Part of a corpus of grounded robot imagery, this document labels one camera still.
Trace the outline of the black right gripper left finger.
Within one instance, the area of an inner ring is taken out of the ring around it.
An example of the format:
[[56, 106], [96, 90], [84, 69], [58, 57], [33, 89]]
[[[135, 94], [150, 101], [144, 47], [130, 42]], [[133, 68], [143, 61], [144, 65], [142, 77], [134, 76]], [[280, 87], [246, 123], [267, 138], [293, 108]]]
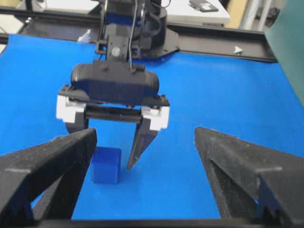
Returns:
[[0, 158], [0, 219], [70, 219], [97, 143], [85, 129]]

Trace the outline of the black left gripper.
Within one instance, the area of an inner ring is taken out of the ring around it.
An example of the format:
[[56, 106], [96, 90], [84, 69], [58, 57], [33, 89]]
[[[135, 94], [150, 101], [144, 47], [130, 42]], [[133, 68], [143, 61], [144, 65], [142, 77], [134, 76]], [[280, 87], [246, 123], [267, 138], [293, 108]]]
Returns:
[[169, 123], [170, 104], [162, 96], [164, 106], [140, 109], [104, 105], [90, 100], [86, 92], [64, 85], [57, 95], [56, 118], [65, 123], [69, 134], [88, 128], [90, 119], [137, 123], [127, 170], [130, 170], [157, 136]]

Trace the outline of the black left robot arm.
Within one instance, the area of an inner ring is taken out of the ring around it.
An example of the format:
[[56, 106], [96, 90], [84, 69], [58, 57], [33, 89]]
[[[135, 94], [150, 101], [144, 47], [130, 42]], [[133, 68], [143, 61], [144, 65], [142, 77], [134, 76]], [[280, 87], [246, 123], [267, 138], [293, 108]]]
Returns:
[[179, 49], [159, 0], [102, 0], [96, 41], [99, 58], [76, 65], [57, 96], [58, 119], [70, 133], [90, 119], [136, 123], [130, 170], [158, 132], [167, 128], [170, 102], [159, 94], [158, 76], [135, 60], [157, 59]]

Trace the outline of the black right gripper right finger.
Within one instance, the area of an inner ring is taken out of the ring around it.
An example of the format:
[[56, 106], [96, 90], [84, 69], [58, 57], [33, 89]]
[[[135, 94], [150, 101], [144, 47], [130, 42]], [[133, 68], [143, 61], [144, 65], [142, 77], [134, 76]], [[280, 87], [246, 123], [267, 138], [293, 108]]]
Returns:
[[203, 127], [194, 141], [223, 219], [303, 224], [302, 157]]

